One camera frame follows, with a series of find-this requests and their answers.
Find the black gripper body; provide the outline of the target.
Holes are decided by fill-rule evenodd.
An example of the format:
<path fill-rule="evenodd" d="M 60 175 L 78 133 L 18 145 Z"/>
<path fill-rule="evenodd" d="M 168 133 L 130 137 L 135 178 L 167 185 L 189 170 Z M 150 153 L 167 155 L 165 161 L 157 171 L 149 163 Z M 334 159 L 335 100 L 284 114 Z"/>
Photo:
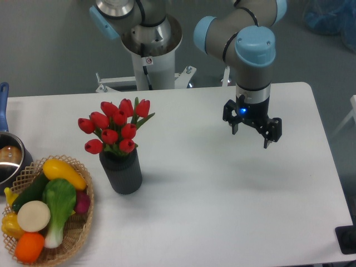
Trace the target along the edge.
<path fill-rule="evenodd" d="M 269 100 L 270 97 L 260 103 L 247 103 L 245 102 L 245 97 L 237 97 L 236 101 L 228 100 L 227 103 L 236 104 L 236 114 L 240 117 L 240 123 L 253 127 L 258 133 L 262 133 L 269 119 Z"/>

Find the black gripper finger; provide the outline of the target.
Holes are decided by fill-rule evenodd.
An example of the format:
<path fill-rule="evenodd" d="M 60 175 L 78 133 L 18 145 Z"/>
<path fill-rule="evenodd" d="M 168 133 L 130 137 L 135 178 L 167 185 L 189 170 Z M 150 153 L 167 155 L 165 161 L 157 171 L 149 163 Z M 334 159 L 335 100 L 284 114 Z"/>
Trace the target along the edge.
<path fill-rule="evenodd" d="M 226 103 L 223 108 L 222 119 L 231 127 L 231 133 L 235 135 L 238 131 L 238 124 L 240 123 L 240 117 L 236 114 L 236 104 Z"/>
<path fill-rule="evenodd" d="M 262 130 L 264 148 L 267 149 L 272 142 L 278 142 L 282 136 L 282 119 L 279 117 L 269 118 Z"/>

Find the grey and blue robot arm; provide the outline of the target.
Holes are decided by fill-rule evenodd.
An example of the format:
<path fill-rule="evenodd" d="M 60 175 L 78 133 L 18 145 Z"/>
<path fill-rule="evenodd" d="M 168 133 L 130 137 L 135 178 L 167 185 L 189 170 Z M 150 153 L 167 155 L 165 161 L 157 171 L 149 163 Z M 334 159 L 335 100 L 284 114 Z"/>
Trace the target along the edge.
<path fill-rule="evenodd" d="M 265 145 L 282 134 L 281 119 L 268 116 L 276 56 L 270 28 L 286 8 L 286 1 L 235 1 L 231 14 L 202 18 L 193 34 L 199 50 L 236 72 L 236 98 L 224 105 L 223 120 L 233 133 L 240 123 L 256 129 Z M 164 1 L 96 1 L 90 16 L 104 36 L 119 38 L 130 52 L 139 91 L 174 87 L 182 28 L 167 13 Z"/>

